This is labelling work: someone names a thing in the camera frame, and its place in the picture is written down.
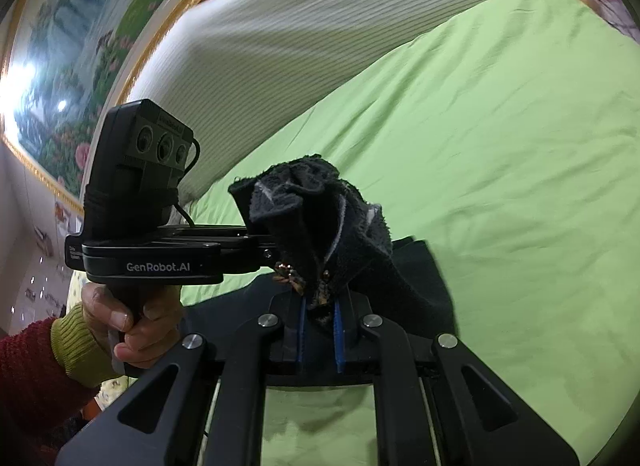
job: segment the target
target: black handle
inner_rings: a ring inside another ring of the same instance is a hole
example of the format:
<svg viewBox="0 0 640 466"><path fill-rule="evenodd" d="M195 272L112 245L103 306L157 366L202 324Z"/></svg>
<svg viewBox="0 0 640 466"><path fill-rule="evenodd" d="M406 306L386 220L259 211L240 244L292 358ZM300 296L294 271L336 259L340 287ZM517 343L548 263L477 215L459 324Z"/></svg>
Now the black handle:
<svg viewBox="0 0 640 466"><path fill-rule="evenodd" d="M123 287L123 286L108 286L107 289L111 292L113 297L117 300L120 300L124 305L129 308L129 310L133 313L133 323L134 325L140 321L142 318L142 308L144 306L143 303L143 294L138 287ZM111 349L111 367L115 372L120 374L121 376L129 376L130 378L139 378L144 372L143 369L139 369L138 367L134 367L133 365L129 365L128 363L123 363L119 359L116 358L113 353L113 348L118 343L124 342L124 333L116 331L114 329L109 329L109 347Z"/></svg>

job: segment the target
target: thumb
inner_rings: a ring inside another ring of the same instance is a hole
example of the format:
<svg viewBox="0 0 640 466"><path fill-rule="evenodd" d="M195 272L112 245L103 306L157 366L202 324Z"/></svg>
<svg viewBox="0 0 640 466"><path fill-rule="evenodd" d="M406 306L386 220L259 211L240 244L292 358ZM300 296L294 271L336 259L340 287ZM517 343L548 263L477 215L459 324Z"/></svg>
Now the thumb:
<svg viewBox="0 0 640 466"><path fill-rule="evenodd" d="M102 324L127 332L133 327L133 315L124 303L116 300L104 285L88 283L82 287L82 308L90 324Z"/></svg>

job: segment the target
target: yellow-green cuff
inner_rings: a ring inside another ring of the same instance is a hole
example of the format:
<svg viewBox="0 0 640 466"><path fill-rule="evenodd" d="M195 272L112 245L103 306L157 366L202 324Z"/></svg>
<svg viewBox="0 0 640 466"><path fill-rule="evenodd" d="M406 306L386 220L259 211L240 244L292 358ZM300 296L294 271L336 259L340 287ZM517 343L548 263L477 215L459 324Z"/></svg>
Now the yellow-green cuff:
<svg viewBox="0 0 640 466"><path fill-rule="evenodd" d="M81 304L53 322L51 349L66 375L81 385L94 388L118 376L111 369L110 356L100 348L84 323Z"/></svg>

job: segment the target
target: waterfall painting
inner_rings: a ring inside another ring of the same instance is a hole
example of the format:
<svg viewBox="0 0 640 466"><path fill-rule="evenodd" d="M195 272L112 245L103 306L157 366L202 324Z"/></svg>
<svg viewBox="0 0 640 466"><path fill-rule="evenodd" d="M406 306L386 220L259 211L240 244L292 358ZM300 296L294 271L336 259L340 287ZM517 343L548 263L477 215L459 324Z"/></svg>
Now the waterfall painting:
<svg viewBox="0 0 640 466"><path fill-rule="evenodd" d="M118 71L164 0L26 0L5 69L4 137L76 200Z"/></svg>

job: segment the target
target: gold picture frame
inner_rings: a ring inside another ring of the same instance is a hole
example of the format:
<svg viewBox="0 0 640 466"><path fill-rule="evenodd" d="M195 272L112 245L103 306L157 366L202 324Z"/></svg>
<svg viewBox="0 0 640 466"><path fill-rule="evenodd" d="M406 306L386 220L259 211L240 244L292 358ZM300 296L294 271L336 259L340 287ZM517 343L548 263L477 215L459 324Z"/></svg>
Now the gold picture frame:
<svg viewBox="0 0 640 466"><path fill-rule="evenodd" d="M173 9L167 15L167 18L162 22L160 27L154 32L151 39L144 46L142 54L134 62L129 74L126 74L126 79L122 90L118 93L116 100L117 104L123 104L129 95L133 85L135 84L138 75L142 71L146 62L148 62L151 55L154 53L158 44L164 39L171 27L178 21L178 19L190 8L203 2L205 0L179 0ZM4 47L4 53L2 54L2 72L1 77L6 77L11 63L12 50L16 40L16 34L18 25L20 23L20 17L22 16L24 6L27 0L16 0L14 13L12 15L8 35ZM8 147L9 150L18 158L23 166L29 171L38 181L45 185L56 198L65 203L75 213L83 215L82 204L79 199L71 194L68 190L62 187L30 154L28 154L20 146L16 146L15 143L9 139L5 134L4 129L4 116L0 113L0 139Z"/></svg>

